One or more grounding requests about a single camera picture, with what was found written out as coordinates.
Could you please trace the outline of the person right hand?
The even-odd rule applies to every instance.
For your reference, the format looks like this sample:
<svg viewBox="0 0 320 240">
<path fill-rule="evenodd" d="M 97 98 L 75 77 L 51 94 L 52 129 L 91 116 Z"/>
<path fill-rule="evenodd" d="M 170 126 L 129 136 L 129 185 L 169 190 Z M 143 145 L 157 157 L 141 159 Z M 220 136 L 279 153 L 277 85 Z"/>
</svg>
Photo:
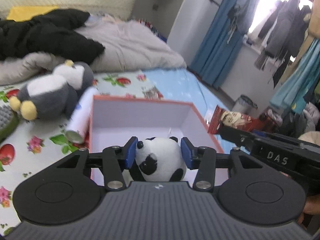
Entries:
<svg viewBox="0 0 320 240">
<path fill-rule="evenodd" d="M 305 220 L 305 215 L 312 215 L 316 216 L 320 214 L 320 195 L 316 196 L 309 196 L 306 199 L 306 204 L 304 206 L 303 212 L 300 214 L 300 217 L 298 218 L 298 224 L 300 224 L 302 227 L 305 227 L 303 224 Z"/>
</svg>

